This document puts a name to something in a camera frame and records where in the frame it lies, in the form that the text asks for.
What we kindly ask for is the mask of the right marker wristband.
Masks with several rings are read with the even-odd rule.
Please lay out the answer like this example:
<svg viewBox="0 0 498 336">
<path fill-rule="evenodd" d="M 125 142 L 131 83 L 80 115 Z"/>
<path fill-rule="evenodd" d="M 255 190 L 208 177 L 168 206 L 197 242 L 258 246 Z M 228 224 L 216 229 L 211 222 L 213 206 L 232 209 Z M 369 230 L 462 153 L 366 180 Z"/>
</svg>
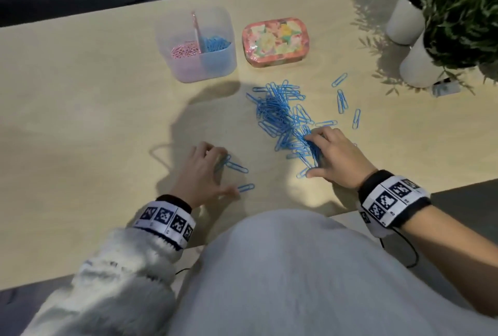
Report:
<svg viewBox="0 0 498 336">
<path fill-rule="evenodd" d="M 377 239 L 393 234 L 431 204 L 424 188 L 384 169 L 371 174 L 358 188 L 358 213 Z"/>
</svg>

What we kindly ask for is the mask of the person's left hand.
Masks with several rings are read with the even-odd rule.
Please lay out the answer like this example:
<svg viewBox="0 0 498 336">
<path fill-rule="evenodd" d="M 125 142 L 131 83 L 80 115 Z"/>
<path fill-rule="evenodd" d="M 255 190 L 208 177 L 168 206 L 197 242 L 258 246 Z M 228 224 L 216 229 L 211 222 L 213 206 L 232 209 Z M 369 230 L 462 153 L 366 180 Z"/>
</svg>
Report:
<svg viewBox="0 0 498 336">
<path fill-rule="evenodd" d="M 190 207 L 196 208 L 215 199 L 216 187 L 237 187 L 223 186 L 215 179 L 215 164 L 226 154 L 225 148 L 205 141 L 192 147 L 176 182 L 167 194 L 176 196 Z"/>
</svg>

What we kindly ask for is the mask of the person's left forearm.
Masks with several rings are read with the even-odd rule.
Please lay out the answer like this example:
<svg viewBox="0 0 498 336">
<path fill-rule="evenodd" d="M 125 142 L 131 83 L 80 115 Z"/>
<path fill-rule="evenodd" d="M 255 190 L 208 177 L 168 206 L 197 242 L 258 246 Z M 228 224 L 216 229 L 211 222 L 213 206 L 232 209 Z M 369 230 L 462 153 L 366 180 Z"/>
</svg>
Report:
<svg viewBox="0 0 498 336">
<path fill-rule="evenodd" d="M 118 228 L 70 284 L 55 290 L 22 336 L 165 336 L 182 250 L 145 230 Z"/>
</svg>

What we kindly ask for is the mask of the small clear plastic tag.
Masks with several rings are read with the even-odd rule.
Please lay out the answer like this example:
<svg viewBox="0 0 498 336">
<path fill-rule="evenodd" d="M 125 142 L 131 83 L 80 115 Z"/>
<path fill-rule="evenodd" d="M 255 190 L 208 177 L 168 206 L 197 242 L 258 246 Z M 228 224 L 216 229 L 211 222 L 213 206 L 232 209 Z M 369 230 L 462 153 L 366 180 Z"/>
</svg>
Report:
<svg viewBox="0 0 498 336">
<path fill-rule="evenodd" d="M 435 98 L 447 96 L 451 94 L 460 93 L 462 90 L 459 81 L 453 80 L 451 78 L 445 78 L 444 80 L 436 82 L 432 88 L 431 93 Z"/>
</svg>

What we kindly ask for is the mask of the heap of stored blue clips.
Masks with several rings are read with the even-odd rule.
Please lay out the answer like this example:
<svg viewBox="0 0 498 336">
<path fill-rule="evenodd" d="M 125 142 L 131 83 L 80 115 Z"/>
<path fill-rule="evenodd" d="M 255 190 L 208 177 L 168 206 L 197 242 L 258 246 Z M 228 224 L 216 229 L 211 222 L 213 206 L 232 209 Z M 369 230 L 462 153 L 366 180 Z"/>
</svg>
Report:
<svg viewBox="0 0 498 336">
<path fill-rule="evenodd" d="M 232 44 L 231 41 L 221 37 L 200 37 L 199 49 L 201 53 L 211 53 L 227 49 Z"/>
</svg>

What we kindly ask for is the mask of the pile of blue paper clips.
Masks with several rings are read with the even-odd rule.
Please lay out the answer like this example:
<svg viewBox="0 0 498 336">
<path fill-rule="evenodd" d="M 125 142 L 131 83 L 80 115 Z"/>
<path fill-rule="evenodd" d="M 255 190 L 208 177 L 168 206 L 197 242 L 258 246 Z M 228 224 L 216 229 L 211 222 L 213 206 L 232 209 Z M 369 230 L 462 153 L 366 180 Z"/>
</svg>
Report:
<svg viewBox="0 0 498 336">
<path fill-rule="evenodd" d="M 306 96 L 301 87 L 288 80 L 255 86 L 246 93 L 246 98 L 255 105 L 257 125 L 275 140 L 274 151 L 287 151 L 286 159 L 297 159 L 304 164 L 299 176 L 320 166 L 322 153 L 305 135 L 312 128 L 337 126 L 338 120 L 315 121 L 303 106 Z"/>
</svg>

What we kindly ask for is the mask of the person's right hand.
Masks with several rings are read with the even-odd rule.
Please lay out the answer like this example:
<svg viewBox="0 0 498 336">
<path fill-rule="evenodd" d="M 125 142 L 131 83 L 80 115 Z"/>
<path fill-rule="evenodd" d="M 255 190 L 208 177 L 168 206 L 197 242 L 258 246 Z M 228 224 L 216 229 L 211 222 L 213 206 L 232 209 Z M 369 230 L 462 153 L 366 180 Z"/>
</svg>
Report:
<svg viewBox="0 0 498 336">
<path fill-rule="evenodd" d="M 330 171 L 329 182 L 348 189 L 359 189 L 378 171 L 339 128 L 316 128 L 305 135 L 304 139 L 313 143 L 322 153 L 322 163 L 317 168 Z"/>
</svg>

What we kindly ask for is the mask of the left marker wristband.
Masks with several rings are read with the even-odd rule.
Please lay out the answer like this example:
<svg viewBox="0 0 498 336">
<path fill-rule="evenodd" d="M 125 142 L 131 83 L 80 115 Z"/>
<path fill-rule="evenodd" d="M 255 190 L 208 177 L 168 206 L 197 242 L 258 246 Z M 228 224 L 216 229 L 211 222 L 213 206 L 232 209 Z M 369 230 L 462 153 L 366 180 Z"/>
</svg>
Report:
<svg viewBox="0 0 498 336">
<path fill-rule="evenodd" d="M 192 207 L 176 196 L 165 194 L 149 202 L 132 228 L 145 230 L 171 244 L 176 250 L 187 247 L 196 227 Z"/>
</svg>

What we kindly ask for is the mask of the heap of pink paper clips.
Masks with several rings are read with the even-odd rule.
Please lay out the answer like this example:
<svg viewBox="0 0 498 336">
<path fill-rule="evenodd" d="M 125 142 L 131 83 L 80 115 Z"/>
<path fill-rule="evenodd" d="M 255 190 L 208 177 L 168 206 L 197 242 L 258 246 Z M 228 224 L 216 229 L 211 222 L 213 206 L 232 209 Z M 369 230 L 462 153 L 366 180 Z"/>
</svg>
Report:
<svg viewBox="0 0 498 336">
<path fill-rule="evenodd" d="M 199 43 L 197 41 L 188 41 L 181 43 L 171 50 L 173 59 L 183 59 L 187 57 L 197 56 L 200 54 Z"/>
</svg>

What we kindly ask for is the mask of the marker wristband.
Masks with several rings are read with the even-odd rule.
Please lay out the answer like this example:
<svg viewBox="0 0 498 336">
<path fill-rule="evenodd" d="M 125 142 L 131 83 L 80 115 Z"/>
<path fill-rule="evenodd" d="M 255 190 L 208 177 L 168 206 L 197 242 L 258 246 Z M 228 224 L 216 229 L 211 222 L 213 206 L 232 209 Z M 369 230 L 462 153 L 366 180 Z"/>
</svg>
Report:
<svg viewBox="0 0 498 336">
<path fill-rule="evenodd" d="M 393 234 L 431 204 L 424 188 L 384 169 L 371 174 L 358 188 L 358 213 L 377 239 Z"/>
<path fill-rule="evenodd" d="M 192 207 L 176 196 L 165 194 L 149 202 L 132 228 L 145 230 L 171 244 L 176 250 L 187 247 L 196 227 Z"/>
</svg>

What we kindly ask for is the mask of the pink floral tin box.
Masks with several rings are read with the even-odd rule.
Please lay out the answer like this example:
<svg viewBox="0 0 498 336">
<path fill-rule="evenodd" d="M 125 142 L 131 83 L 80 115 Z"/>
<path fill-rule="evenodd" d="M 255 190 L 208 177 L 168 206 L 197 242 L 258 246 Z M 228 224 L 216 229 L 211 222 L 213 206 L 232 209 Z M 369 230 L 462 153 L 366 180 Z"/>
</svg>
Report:
<svg viewBox="0 0 498 336">
<path fill-rule="evenodd" d="M 298 18 L 248 24 L 241 39 L 245 58 L 255 68 L 299 62 L 310 49 L 308 29 Z"/>
</svg>

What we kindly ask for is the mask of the person's right forearm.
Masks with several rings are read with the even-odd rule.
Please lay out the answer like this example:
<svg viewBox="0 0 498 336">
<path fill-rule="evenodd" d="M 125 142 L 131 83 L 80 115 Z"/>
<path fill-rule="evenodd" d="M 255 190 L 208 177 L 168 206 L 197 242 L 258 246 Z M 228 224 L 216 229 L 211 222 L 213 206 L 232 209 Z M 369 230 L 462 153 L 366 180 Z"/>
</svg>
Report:
<svg viewBox="0 0 498 336">
<path fill-rule="evenodd" d="M 400 229 L 474 309 L 498 317 L 498 245 L 433 205 Z"/>
</svg>

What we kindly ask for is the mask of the green leafy plant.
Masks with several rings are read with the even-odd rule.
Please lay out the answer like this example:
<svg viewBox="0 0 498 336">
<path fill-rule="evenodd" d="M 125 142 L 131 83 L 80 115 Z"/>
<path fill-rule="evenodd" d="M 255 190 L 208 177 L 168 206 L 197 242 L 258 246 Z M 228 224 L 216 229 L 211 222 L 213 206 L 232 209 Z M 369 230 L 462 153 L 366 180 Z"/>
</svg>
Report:
<svg viewBox="0 0 498 336">
<path fill-rule="evenodd" d="M 498 62 L 498 0 L 420 0 L 423 44 L 436 66 Z"/>
</svg>

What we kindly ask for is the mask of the clear divided plastic container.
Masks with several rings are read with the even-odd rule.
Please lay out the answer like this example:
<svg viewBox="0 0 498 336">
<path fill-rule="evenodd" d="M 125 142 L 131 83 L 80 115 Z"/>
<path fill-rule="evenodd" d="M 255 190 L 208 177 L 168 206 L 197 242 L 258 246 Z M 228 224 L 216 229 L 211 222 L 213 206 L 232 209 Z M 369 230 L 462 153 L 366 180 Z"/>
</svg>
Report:
<svg viewBox="0 0 498 336">
<path fill-rule="evenodd" d="M 224 7 L 170 11 L 155 23 L 155 38 L 173 76 L 182 83 L 224 77 L 237 68 L 232 20 Z"/>
</svg>

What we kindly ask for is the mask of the white plant pot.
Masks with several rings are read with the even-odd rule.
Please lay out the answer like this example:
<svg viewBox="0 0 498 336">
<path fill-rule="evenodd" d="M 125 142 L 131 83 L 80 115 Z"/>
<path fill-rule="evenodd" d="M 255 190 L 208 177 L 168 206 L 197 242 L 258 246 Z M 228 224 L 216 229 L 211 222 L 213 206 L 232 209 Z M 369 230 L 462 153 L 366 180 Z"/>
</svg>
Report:
<svg viewBox="0 0 498 336">
<path fill-rule="evenodd" d="M 421 0 L 398 0 L 386 26 L 386 35 L 399 45 L 412 45 L 425 27 Z"/>
<path fill-rule="evenodd" d="M 410 87 L 425 89 L 444 79 L 444 69 L 436 66 L 424 43 L 425 31 L 401 62 L 399 73 L 402 81 Z"/>
</svg>

